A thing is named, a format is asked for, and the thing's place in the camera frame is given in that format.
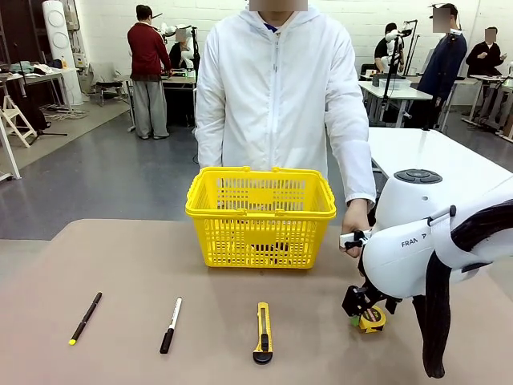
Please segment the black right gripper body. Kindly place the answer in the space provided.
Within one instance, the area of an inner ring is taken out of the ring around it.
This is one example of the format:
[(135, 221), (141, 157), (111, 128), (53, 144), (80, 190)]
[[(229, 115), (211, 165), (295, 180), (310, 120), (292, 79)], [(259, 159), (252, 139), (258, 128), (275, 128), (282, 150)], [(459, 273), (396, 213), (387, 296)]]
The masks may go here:
[(370, 309), (378, 302), (384, 302), (385, 304), (386, 299), (388, 297), (391, 297), (388, 294), (384, 294), (383, 292), (378, 290), (368, 278), (365, 278), (365, 281), (361, 287), (361, 292), (363, 293), (362, 309), (365, 310)]

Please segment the person's left hand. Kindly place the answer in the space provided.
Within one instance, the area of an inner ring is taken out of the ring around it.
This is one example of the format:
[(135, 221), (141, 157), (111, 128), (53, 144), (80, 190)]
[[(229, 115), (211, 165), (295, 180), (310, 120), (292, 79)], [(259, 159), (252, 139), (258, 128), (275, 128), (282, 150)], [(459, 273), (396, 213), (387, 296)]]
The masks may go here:
[(348, 234), (357, 230), (370, 230), (369, 212), (373, 202), (366, 199), (354, 199), (347, 205), (345, 216), (341, 223), (341, 233)]

